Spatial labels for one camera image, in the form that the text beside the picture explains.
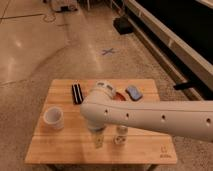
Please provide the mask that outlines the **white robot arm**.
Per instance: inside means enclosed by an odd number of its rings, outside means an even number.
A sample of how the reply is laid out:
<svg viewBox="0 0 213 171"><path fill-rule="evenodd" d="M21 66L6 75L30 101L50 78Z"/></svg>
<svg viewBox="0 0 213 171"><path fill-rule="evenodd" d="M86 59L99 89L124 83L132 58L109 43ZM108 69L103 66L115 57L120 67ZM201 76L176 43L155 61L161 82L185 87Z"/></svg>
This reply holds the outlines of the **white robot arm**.
<svg viewBox="0 0 213 171"><path fill-rule="evenodd" d="M114 100L115 87L98 81L80 106L91 132L107 124L213 143L213 101L131 102Z"/></svg>

